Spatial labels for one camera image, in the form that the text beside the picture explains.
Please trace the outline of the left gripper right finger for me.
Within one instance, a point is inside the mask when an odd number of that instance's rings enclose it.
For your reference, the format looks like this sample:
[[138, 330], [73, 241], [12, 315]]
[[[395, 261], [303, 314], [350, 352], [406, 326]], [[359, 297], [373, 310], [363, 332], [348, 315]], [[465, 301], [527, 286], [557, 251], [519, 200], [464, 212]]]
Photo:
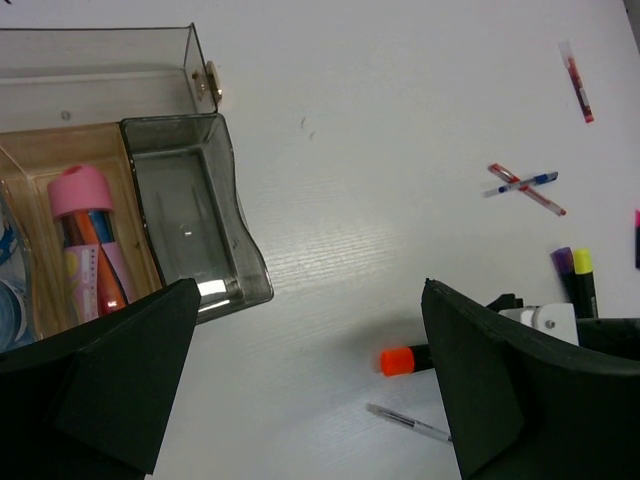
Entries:
[[577, 344], [429, 280], [423, 321], [465, 479], [635, 479], [639, 323], [582, 319]]

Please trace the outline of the blue patterned round jar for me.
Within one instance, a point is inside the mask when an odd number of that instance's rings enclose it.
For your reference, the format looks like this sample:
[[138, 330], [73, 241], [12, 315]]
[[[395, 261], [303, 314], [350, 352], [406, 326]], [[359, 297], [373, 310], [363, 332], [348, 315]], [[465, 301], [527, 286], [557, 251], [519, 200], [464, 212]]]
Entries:
[[37, 341], [29, 263], [9, 207], [1, 201], [1, 352]]

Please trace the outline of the orange cap highlighter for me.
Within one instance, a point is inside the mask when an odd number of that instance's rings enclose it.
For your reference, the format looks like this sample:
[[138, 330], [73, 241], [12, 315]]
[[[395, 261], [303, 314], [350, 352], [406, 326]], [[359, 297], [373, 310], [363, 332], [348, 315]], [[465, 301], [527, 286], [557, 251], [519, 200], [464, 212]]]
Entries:
[[381, 372], [387, 376], [418, 373], [434, 368], [428, 344], [384, 350], [379, 356]]

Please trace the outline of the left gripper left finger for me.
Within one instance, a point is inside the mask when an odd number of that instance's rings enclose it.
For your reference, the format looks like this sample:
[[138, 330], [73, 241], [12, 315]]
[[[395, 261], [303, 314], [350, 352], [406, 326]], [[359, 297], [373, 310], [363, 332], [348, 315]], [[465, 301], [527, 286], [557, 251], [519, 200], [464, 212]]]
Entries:
[[2, 478], [152, 474], [199, 305], [195, 281], [180, 280], [2, 354]]

